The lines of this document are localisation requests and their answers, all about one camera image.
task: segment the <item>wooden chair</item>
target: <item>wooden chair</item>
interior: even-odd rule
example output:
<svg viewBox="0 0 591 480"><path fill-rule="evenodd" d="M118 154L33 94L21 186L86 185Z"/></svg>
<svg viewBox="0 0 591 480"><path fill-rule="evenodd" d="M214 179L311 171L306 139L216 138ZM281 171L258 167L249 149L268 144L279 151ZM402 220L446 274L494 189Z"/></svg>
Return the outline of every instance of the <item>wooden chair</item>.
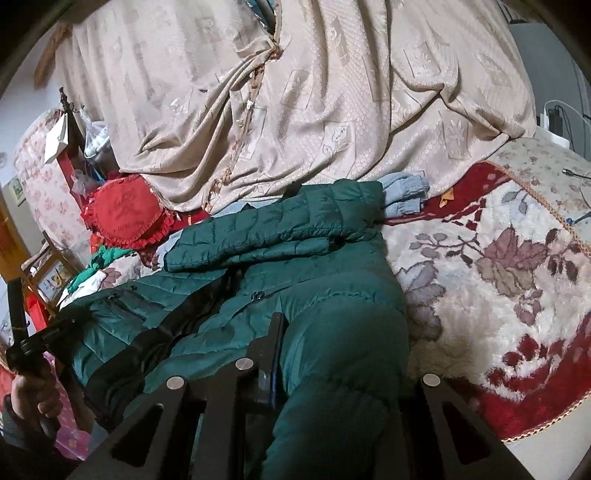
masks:
<svg viewBox="0 0 591 480"><path fill-rule="evenodd" d="M69 281L79 270L43 232L45 243L41 251L22 265L24 288L32 291L47 309L50 318L57 314L57 303Z"/></svg>

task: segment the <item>red ruffled cushion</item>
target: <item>red ruffled cushion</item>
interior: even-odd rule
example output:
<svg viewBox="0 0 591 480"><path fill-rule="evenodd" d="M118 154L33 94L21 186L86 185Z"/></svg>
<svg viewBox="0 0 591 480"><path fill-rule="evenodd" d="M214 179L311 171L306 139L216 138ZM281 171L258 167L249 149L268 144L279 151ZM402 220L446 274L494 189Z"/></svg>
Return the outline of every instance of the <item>red ruffled cushion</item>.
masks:
<svg viewBox="0 0 591 480"><path fill-rule="evenodd" d="M135 250L161 241L174 225L172 214L138 174L105 183L91 195L82 218L107 247Z"/></svg>

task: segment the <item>green cloth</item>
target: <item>green cloth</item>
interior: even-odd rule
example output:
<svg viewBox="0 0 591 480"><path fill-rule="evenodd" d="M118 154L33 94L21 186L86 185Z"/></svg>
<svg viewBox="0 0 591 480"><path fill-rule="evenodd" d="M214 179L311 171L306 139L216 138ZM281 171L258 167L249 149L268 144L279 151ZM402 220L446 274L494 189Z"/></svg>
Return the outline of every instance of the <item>green cloth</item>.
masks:
<svg viewBox="0 0 591 480"><path fill-rule="evenodd" d="M403 293L375 224L382 195L378 182L338 180L189 226L160 272L65 307L78 321L51 351L114 425L171 376L207 377L244 356L283 312L288 400L261 478L363 478L408 355Z"/></svg>
<svg viewBox="0 0 591 480"><path fill-rule="evenodd" d="M85 270L78 273L77 276L70 280L67 286L68 293L73 293L80 286L80 284L88 280L92 275L97 273L99 270L108 267L118 258L124 257L129 253L133 253L135 250L131 248L107 248L101 245L98 252L92 255L90 258L90 264Z"/></svg>

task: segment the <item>round metal rivet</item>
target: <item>round metal rivet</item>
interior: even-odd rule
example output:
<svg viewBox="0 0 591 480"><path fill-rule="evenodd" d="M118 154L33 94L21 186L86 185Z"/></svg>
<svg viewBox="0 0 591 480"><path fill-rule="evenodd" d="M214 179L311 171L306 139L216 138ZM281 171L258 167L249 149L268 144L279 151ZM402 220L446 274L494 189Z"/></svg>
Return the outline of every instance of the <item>round metal rivet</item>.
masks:
<svg viewBox="0 0 591 480"><path fill-rule="evenodd" d="M179 388L182 388L183 385L184 385L184 378L183 377L170 377L166 381L166 386L170 390L178 390Z"/></svg>
<svg viewBox="0 0 591 480"><path fill-rule="evenodd" d="M238 370L249 370L254 364L255 362L253 362L252 359L248 357L243 357L236 360L236 368Z"/></svg>
<svg viewBox="0 0 591 480"><path fill-rule="evenodd" d="M441 379L435 374L423 375L423 383L428 387L438 387Z"/></svg>

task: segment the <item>dark sleeve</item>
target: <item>dark sleeve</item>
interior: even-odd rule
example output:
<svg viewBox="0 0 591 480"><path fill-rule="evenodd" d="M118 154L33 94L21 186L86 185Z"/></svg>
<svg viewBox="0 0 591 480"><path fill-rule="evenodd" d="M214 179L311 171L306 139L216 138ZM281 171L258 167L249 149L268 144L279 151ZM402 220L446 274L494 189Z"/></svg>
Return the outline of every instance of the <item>dark sleeve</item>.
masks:
<svg viewBox="0 0 591 480"><path fill-rule="evenodd" d="M15 480L65 480L79 460L67 459L54 448L54 438L31 430L12 409L10 395L2 408L4 428L0 439L2 471Z"/></svg>

